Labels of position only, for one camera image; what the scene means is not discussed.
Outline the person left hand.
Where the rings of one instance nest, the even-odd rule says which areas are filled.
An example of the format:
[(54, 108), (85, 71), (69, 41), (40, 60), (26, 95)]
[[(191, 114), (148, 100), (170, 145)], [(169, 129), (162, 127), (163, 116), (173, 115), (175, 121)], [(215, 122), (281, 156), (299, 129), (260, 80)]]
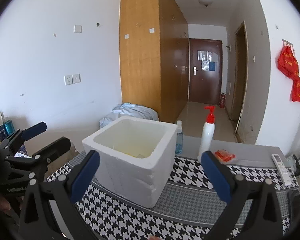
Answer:
[(12, 217), (13, 210), (9, 201), (0, 194), (0, 211), (6, 214), (7, 216)]

